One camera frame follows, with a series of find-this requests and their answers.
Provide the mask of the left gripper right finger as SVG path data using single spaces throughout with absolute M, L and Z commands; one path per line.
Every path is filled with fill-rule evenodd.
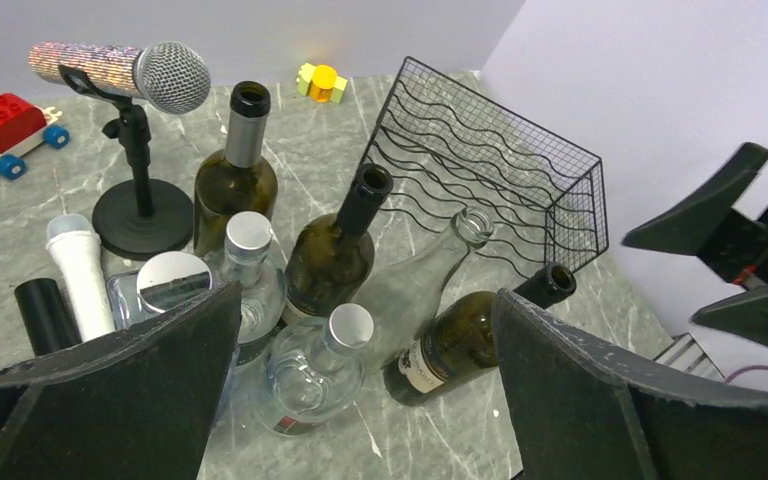
M 768 479 L 768 392 L 658 364 L 514 292 L 492 306 L 524 479 Z

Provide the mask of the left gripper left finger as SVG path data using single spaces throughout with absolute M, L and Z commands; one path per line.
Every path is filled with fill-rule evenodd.
M 194 479 L 239 330 L 224 285 L 0 371 L 0 479 Z

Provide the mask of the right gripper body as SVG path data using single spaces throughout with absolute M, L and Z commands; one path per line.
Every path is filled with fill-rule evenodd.
M 724 282 L 743 289 L 768 284 L 768 206 L 753 220 L 731 209 L 697 257 Z

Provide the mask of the dark green wine bottle front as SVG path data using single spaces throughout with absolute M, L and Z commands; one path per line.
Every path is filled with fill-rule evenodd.
M 492 291 L 472 292 L 433 320 L 419 339 L 383 369 L 391 397 L 424 404 L 496 368 Z

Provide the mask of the clear round bottle front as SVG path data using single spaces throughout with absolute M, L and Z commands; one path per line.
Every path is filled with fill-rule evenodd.
M 354 303 L 283 329 L 253 393 L 259 422 L 274 433 L 300 436 L 338 416 L 364 384 L 363 353 L 373 333 L 372 316 Z

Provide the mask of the clear glass bottle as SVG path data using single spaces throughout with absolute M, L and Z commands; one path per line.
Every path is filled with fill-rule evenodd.
M 362 285 L 352 301 L 366 308 L 375 325 L 363 355 L 368 373 L 379 371 L 410 346 L 437 314 L 452 276 L 488 242 L 494 229 L 485 210 L 466 207 L 417 254 L 378 271 Z

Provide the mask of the dark wine bottle black neck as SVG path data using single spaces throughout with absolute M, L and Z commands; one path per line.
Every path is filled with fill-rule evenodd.
M 327 316 L 351 300 L 373 269 L 375 246 L 368 229 L 392 188 L 384 167 L 364 163 L 338 211 L 305 225 L 285 268 L 287 300 L 280 326 Z

